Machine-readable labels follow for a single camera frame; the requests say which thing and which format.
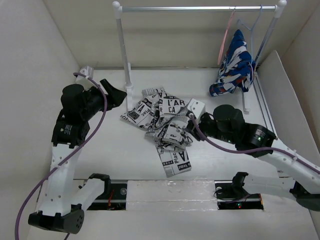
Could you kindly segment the newspaper print trousers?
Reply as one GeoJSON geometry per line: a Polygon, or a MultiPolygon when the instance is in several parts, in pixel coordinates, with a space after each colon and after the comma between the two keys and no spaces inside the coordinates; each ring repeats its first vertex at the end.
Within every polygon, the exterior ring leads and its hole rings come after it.
{"type": "Polygon", "coordinates": [[[145,130],[145,138],[153,141],[168,178],[192,169],[187,147],[193,143],[186,131],[186,101],[171,95],[163,87],[142,91],[142,99],[120,118],[145,130]]]}

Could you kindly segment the pink clothes hanger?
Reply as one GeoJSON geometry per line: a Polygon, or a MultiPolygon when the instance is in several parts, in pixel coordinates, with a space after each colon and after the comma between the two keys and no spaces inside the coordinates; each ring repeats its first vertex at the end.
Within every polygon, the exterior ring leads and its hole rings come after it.
{"type": "Polygon", "coordinates": [[[222,39],[222,42],[221,42],[221,45],[220,45],[218,59],[217,59],[217,64],[218,65],[221,63],[221,60],[222,60],[226,38],[227,38],[227,35],[228,35],[228,32],[229,32],[231,23],[233,21],[234,15],[235,15],[235,10],[233,10],[233,12],[231,13],[231,15],[229,17],[229,20],[228,20],[228,23],[227,23],[227,27],[226,27],[224,35],[223,35],[223,39],[222,39]]]}

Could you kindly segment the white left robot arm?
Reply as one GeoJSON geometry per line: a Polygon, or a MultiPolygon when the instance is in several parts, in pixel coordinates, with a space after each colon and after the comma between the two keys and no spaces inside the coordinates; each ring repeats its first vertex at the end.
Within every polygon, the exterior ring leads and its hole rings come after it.
{"type": "Polygon", "coordinates": [[[93,137],[88,134],[89,121],[98,112],[105,114],[119,107],[127,93],[113,87],[106,79],[86,90],[71,84],[62,90],[62,109],[52,133],[52,159],[47,190],[39,209],[28,217],[28,224],[46,231],[77,234],[83,225],[85,211],[98,197],[107,198],[111,179],[107,174],[93,173],[76,194],[72,193],[76,165],[82,148],[93,137]]]}

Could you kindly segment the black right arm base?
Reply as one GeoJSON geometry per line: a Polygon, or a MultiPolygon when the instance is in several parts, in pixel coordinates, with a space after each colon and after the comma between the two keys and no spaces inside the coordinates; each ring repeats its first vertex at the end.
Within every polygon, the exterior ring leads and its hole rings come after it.
{"type": "Polygon", "coordinates": [[[213,196],[217,199],[218,210],[263,210],[260,194],[249,194],[243,190],[232,188],[231,180],[217,180],[214,182],[213,196]]]}

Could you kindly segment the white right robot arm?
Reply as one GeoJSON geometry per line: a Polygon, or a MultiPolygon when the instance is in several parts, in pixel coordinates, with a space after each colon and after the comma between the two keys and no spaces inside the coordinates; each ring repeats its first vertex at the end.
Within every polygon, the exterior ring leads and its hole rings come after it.
{"type": "Polygon", "coordinates": [[[205,141],[217,149],[237,155],[249,155],[274,166],[286,177],[262,177],[237,172],[230,187],[216,194],[231,194],[233,204],[254,194],[266,194],[296,201],[300,206],[320,210],[320,168],[286,146],[266,127],[247,123],[241,110],[229,104],[206,112],[204,103],[192,99],[187,107],[189,132],[197,141],[205,141]]]}

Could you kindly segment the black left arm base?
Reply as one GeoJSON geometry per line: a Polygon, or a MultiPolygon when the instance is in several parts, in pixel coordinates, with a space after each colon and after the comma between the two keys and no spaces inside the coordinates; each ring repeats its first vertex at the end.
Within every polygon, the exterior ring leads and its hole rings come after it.
{"type": "Polygon", "coordinates": [[[112,180],[109,190],[98,196],[88,211],[124,211],[126,210],[128,182],[112,180]]]}

